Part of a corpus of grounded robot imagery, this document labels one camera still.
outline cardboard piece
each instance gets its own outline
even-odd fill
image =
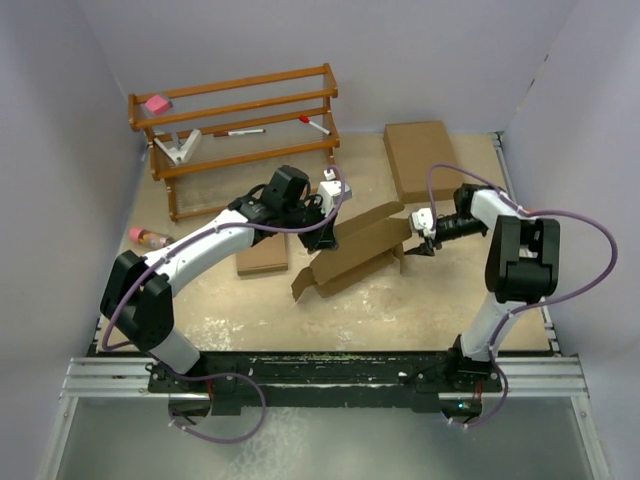
[[[404,204],[429,201],[426,178],[433,164],[457,165],[447,129],[440,121],[386,125],[384,145],[398,199]],[[448,200],[463,177],[442,168],[434,172],[432,182],[435,199]]]
[[[265,238],[256,246],[236,254],[236,271],[241,277],[288,269],[287,240],[283,233]]]
[[[409,220],[389,216],[403,210],[402,203],[389,202],[336,225],[338,249],[321,251],[300,271],[291,284],[293,298],[297,301],[312,285],[322,297],[335,295],[390,265],[394,257],[402,272]]]

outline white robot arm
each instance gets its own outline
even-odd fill
[[[322,228],[306,228],[328,217],[340,197],[341,182],[330,170],[325,176],[327,181],[320,182],[318,193],[311,194],[309,177],[285,165],[268,184],[258,185],[237,198],[213,221],[180,241],[143,257],[131,251],[121,254],[112,268],[100,311],[111,318],[134,282],[159,264],[140,291],[128,300],[115,325],[140,351],[150,352],[175,372],[197,374],[192,369],[201,352],[175,327],[173,297],[222,259],[274,235],[253,228],[256,225],[309,230],[298,236],[310,251],[336,248],[335,217]],[[260,190],[260,197],[254,197]],[[343,201],[349,198],[351,189],[345,185]],[[218,230],[222,225],[228,227]],[[214,233],[204,235],[212,230]],[[163,259],[170,260],[162,264]]]
[[[560,226],[557,221],[525,217],[501,198],[504,192],[464,184],[454,193],[456,213],[433,222],[430,208],[410,217],[424,243],[410,254],[435,255],[442,242],[493,230],[485,283],[489,290],[473,323],[457,341],[463,358],[489,362],[491,338],[501,319],[514,308],[536,303],[554,292],[558,282]],[[525,257],[520,250],[528,251]],[[519,316],[513,315],[493,342],[497,354]]]

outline small bottle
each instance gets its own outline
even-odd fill
[[[169,235],[163,233],[150,232],[144,228],[133,227],[129,230],[129,238],[133,243],[143,245],[152,250],[164,248],[171,245],[175,240]]]

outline black metal base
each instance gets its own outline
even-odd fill
[[[501,390],[498,376],[491,378],[495,372],[490,364],[480,364],[483,368],[473,371],[460,370],[460,365],[456,348],[447,352],[203,352],[189,375],[250,376],[270,407],[393,407],[427,413],[442,411],[439,393],[473,393],[479,381],[484,392]],[[205,382],[176,380],[161,366],[150,371],[151,393],[207,392]],[[235,377],[215,380],[213,392],[213,415],[238,415],[242,407],[260,405],[253,387]],[[477,408],[468,402],[462,405],[462,410]]]

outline gray wall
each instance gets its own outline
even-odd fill
[[[33,478],[86,351],[139,171],[126,103],[72,0],[0,2],[0,478]]]
[[[616,478],[638,478],[640,410],[640,3],[581,0],[506,132],[519,200],[600,219],[620,263],[601,287],[553,309],[560,343],[583,361]],[[563,223],[560,292],[606,263],[602,237]]]
[[[331,63],[342,130],[506,127],[576,0],[79,0],[127,92]]]

